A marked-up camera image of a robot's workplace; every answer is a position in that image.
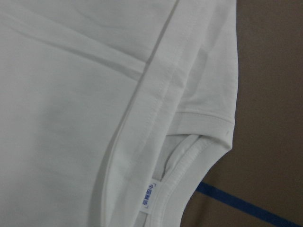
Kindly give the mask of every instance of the t-shirt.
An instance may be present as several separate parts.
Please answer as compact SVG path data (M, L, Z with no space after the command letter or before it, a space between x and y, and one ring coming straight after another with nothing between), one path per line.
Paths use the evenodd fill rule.
M0 1L0 226L179 226L237 85L236 0Z

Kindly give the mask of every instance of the blue line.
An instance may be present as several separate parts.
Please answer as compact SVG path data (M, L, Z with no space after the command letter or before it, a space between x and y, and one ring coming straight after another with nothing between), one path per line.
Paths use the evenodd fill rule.
M252 205L244 200L241 200L233 195L227 194L211 185L201 182L196 191L210 196L218 201L221 201L231 207L239 209L245 213L255 216L263 221L266 221L277 227L302 227L294 222L281 218L273 213L268 212L260 207Z

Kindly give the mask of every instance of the blue stripe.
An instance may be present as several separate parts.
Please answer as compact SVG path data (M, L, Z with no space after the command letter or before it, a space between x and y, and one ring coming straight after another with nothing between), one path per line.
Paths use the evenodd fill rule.
M273 213L268 212L260 207L254 206L244 200L241 200L235 196L227 194L211 185L201 182L196 189L198 192L210 196L218 201L221 201L231 207L239 209L245 213L255 216L263 221L266 221L274 226L278 227L302 227L294 222L279 217Z

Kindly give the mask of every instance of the clothing label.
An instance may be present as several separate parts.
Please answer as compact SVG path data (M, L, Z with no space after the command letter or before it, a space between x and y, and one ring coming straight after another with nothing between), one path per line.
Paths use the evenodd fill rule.
M155 179L151 179L151 182L147 187L144 199L143 199L142 204L141 204L141 208L140 208L141 212L144 212L146 214L151 213L153 202L154 202L155 197L157 195L157 192L160 188L160 185L161 185L160 181L157 181Z

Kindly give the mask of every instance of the brown surface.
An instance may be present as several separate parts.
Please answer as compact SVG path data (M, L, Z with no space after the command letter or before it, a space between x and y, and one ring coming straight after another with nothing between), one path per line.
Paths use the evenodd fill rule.
M303 225L303 1L238 0L233 149L204 182ZM182 227L272 226L198 192Z

